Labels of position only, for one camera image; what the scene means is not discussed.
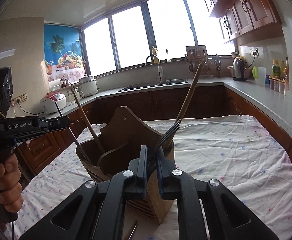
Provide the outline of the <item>person's left hand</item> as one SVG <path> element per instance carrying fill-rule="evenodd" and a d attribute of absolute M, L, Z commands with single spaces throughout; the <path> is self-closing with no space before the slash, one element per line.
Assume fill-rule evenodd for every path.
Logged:
<path fill-rule="evenodd" d="M 4 164 L 0 163 L 0 204 L 10 213 L 18 212 L 24 201 L 20 178 L 18 159 L 12 153 Z"/>

